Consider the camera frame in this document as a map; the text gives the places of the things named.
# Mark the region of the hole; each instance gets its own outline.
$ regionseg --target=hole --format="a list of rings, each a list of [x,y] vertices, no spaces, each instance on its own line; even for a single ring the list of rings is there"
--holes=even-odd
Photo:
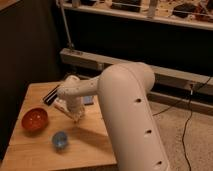
[[[146,134],[151,134],[151,133],[152,133],[151,129],[149,129],[149,130],[146,131]]]
[[[150,135],[151,135],[151,133],[152,133],[152,130],[151,130],[151,129],[147,130],[147,131],[145,132],[144,137],[148,137],[148,136],[150,136]]]
[[[154,169],[155,169],[155,170],[160,169],[160,167],[161,167],[162,163],[163,163],[162,161],[157,162],[157,163],[155,164]]]
[[[136,103],[140,103],[142,100],[140,98],[136,99],[135,102]]]

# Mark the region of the wooden tabletop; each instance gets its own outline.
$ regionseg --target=wooden tabletop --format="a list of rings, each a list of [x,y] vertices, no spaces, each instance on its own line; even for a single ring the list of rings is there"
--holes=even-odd
[[[42,102],[42,97],[57,84],[29,86],[2,170],[61,170],[116,164],[97,99],[94,99],[94,105],[86,107],[85,118],[74,124],[53,106]],[[49,124],[41,133],[32,135],[23,130],[21,119],[35,107],[42,107],[48,112]],[[56,151],[51,143],[57,131],[65,131],[69,137],[69,145],[62,151]]]

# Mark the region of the power cord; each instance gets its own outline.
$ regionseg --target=power cord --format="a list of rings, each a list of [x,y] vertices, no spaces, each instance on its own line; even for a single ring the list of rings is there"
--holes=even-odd
[[[205,87],[211,79],[212,79],[212,76],[210,76],[210,77],[208,78],[208,80],[207,80],[205,83],[201,84],[196,90],[194,90],[193,87],[192,87],[191,92],[193,91],[194,93],[196,93],[198,90],[200,90],[200,89],[202,89],[203,87]],[[182,102],[184,99],[187,99],[188,97],[189,97],[189,96],[180,98],[180,99],[177,100],[174,104],[170,105],[169,107],[167,107],[166,109],[163,109],[163,110],[160,111],[160,112],[154,113],[152,116],[156,116],[156,115],[159,115],[159,114],[161,114],[161,113],[167,112],[168,110],[170,110],[171,108],[177,106],[180,102]]]
[[[189,97],[189,102],[188,102],[188,110],[190,111],[190,115],[189,115],[188,119],[186,120],[186,122],[184,124],[183,135],[182,135],[182,138],[181,138],[181,141],[182,141],[182,144],[183,144],[183,153],[184,153],[184,157],[186,159],[186,162],[188,164],[189,171],[192,170],[192,167],[191,167],[189,158],[188,158],[187,153],[186,153],[185,135],[186,135],[186,129],[187,129],[188,123],[189,123],[189,121],[190,121],[190,119],[192,118],[192,115],[193,115],[193,111],[192,111],[192,108],[191,108],[192,96],[193,96],[193,90],[191,91],[191,94],[190,94],[190,97]]]

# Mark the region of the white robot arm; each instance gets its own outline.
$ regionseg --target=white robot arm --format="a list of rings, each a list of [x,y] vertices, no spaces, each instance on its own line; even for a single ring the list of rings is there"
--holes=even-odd
[[[154,73],[148,65],[123,63],[110,66],[99,77],[89,81],[75,84],[65,81],[59,87],[58,96],[67,100],[98,95],[120,171],[170,171],[146,97],[154,80]]]

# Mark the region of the red bowl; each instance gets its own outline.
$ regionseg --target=red bowl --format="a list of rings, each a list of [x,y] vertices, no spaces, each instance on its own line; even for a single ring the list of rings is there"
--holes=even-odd
[[[48,115],[42,108],[31,109],[22,118],[23,128],[30,132],[41,130],[47,123]]]

